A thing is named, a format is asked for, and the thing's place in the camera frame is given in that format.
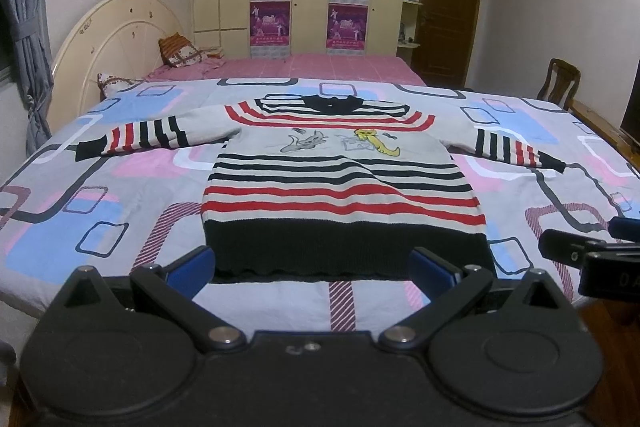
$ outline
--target yellow cartoon figure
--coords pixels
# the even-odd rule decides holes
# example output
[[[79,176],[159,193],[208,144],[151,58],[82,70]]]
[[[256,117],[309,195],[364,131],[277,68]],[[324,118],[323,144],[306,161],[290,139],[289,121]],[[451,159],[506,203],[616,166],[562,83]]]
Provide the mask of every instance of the yellow cartoon figure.
[[[376,148],[376,151],[382,154],[386,154],[388,156],[400,155],[399,147],[396,147],[393,150],[387,148],[386,145],[380,141],[380,138],[376,136],[377,133],[373,129],[356,129],[354,133],[361,140],[369,140],[370,144],[372,144],[372,146]]]

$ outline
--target cream headboard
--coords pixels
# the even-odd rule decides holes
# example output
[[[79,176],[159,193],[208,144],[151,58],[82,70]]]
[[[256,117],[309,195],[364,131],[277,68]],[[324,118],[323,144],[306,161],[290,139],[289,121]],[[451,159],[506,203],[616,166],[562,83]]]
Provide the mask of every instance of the cream headboard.
[[[69,33],[54,61],[51,132],[100,102],[98,73],[139,78],[162,65],[158,39],[180,32],[160,0],[104,0]]]

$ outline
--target black ribbed hem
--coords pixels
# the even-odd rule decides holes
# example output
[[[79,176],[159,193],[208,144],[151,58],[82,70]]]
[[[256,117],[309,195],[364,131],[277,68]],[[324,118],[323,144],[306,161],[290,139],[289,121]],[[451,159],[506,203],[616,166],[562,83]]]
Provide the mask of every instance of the black ribbed hem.
[[[100,156],[100,153],[107,147],[107,135],[97,140],[91,140],[89,142],[80,142],[76,146],[76,161],[86,160],[88,158],[95,158]]]
[[[479,264],[495,275],[483,233],[315,219],[209,220],[204,229],[216,253],[215,282],[405,280],[415,247],[458,267]]]
[[[540,157],[540,165],[543,169],[553,169],[554,171],[558,171],[561,174],[564,172],[566,163],[561,162],[559,159],[554,158],[553,156],[549,156],[542,151],[540,151],[538,156]]]

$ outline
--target curtain tieback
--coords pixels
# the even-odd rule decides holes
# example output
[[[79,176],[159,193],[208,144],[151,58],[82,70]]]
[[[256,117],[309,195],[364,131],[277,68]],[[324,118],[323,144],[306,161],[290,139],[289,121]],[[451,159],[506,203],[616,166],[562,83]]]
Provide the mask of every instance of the curtain tieback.
[[[36,34],[40,27],[38,26],[38,18],[31,17],[22,22],[15,23],[11,26],[11,38],[14,42],[19,42],[22,39],[32,36]]]

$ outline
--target television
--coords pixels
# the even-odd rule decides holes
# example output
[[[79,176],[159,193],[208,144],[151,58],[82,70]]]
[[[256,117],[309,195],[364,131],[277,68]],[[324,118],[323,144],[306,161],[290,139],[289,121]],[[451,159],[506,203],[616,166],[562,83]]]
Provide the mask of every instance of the television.
[[[636,71],[636,81],[631,90],[631,97],[626,106],[625,116],[622,119],[620,130],[625,133],[636,146],[640,146],[640,62]]]

